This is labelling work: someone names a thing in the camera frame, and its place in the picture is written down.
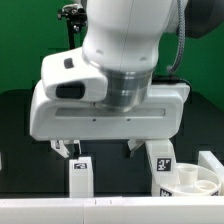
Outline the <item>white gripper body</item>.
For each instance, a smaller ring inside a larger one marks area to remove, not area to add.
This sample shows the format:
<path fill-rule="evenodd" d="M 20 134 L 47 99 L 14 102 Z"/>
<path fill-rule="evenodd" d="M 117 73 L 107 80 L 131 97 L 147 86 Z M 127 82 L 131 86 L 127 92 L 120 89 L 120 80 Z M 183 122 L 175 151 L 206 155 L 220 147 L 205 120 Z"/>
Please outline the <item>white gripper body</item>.
<path fill-rule="evenodd" d="M 37 84 L 30 111 L 30 135 L 38 141 L 169 139 L 179 130 L 190 87 L 153 85 L 128 112 L 105 111 L 91 103 L 52 100 Z"/>

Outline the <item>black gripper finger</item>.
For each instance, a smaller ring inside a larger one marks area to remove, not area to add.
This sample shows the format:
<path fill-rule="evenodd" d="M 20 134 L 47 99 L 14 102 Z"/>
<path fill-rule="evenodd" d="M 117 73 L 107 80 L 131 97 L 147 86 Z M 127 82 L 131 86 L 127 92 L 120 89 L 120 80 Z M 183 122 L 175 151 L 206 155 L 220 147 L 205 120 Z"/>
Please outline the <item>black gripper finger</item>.
<path fill-rule="evenodd" d="M 132 158 L 134 153 L 145 143 L 143 139 L 130 139 L 128 145 L 128 157 Z"/>
<path fill-rule="evenodd" d="M 58 154 L 60 154 L 64 158 L 69 157 L 69 151 L 65 147 L 64 143 L 62 140 L 51 140 L 51 148 L 55 150 Z"/>

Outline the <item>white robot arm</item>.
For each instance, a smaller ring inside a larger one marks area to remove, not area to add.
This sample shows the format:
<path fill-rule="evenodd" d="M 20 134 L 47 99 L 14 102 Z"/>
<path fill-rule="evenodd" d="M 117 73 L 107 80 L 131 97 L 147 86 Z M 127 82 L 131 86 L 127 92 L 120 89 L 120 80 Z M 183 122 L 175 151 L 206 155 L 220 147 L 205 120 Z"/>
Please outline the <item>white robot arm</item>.
<path fill-rule="evenodd" d="M 81 47 L 49 55 L 31 104 L 30 134 L 74 140 L 167 142 L 180 127 L 188 85 L 156 81 L 163 34 L 201 38 L 224 23 L 224 0 L 87 0 Z"/>

